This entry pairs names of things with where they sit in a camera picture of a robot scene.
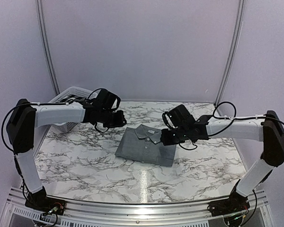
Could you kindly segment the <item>grey long sleeve shirt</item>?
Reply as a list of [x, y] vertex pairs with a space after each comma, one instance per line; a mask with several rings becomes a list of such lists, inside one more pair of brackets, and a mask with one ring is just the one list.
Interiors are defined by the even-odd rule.
[[137, 128], [127, 127], [115, 152], [115, 156], [171, 167], [176, 153], [176, 146], [164, 146], [160, 138], [160, 129], [143, 124]]

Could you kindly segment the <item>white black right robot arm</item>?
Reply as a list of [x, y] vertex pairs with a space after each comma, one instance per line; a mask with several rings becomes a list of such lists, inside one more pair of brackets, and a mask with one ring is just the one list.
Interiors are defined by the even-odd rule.
[[265, 114], [230, 117], [202, 115], [195, 119], [180, 105], [162, 114], [166, 128], [161, 131], [165, 146], [187, 140], [231, 139], [234, 141], [247, 172], [237, 183], [233, 194], [225, 201], [225, 208], [235, 212], [243, 205], [243, 197], [268, 178], [284, 163], [284, 122], [273, 110]]

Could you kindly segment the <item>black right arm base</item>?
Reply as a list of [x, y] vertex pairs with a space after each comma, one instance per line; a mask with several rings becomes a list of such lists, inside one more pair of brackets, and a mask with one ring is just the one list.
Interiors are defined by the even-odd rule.
[[207, 206], [207, 210], [213, 217], [248, 210], [249, 208], [248, 198], [238, 194], [236, 187], [232, 189], [227, 199], [211, 201]]

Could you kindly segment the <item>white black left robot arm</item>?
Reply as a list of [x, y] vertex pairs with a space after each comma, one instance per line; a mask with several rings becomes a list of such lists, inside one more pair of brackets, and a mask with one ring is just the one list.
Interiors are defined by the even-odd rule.
[[41, 130], [60, 123], [102, 124], [107, 129], [126, 125], [122, 110], [105, 108], [87, 101], [66, 103], [36, 103], [27, 99], [18, 100], [9, 113], [6, 131], [12, 146], [25, 186], [32, 194], [32, 203], [39, 210], [50, 207], [50, 199], [43, 195], [43, 184], [39, 177], [35, 153], [37, 141], [41, 140]]

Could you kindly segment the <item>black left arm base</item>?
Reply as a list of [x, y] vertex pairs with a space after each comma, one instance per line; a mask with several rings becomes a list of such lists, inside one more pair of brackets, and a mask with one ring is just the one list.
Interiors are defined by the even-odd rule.
[[44, 215], [63, 215], [66, 201], [48, 197], [45, 191], [28, 193], [25, 206], [34, 210], [42, 211]]

